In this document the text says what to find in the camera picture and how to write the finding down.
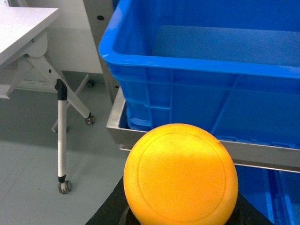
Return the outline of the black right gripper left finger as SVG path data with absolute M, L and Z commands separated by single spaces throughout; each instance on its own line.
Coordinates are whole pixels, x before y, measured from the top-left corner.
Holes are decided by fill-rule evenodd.
M 111 194 L 100 206 L 86 225 L 118 225 L 124 210 L 128 207 L 125 197 L 123 177 Z

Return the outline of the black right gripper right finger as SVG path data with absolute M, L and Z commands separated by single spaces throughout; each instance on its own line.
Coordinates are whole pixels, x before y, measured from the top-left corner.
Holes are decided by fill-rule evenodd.
M 258 211 L 241 193 L 238 193 L 234 208 L 235 225 L 272 225 L 260 211 Z

